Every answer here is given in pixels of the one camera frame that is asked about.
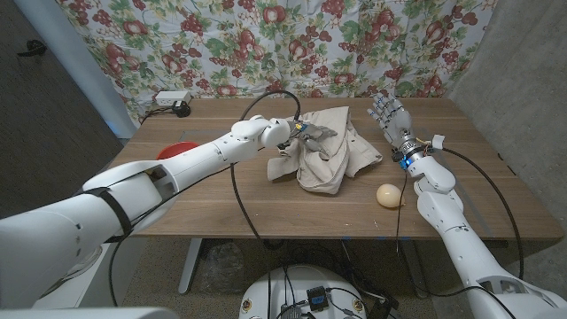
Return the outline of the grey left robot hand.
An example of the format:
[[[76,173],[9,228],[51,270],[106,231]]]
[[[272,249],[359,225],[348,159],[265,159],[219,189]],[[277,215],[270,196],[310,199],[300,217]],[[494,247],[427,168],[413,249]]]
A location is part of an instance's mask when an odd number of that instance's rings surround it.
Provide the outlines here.
[[[320,152],[327,156],[328,153],[324,150],[321,141],[338,134],[331,128],[317,126],[310,121],[289,121],[288,124],[290,126],[290,136],[284,143],[278,145],[280,150],[290,146],[297,139],[302,141],[310,151]]]

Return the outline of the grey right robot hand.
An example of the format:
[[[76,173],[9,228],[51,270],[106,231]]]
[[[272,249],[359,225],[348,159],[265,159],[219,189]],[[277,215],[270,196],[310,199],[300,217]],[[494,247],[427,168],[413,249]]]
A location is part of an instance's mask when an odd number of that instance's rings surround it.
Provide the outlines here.
[[[417,141],[411,115],[401,101],[392,94],[382,93],[374,95],[373,100],[368,113],[383,130],[386,141],[392,146],[392,159],[410,165],[422,158],[424,143]]]

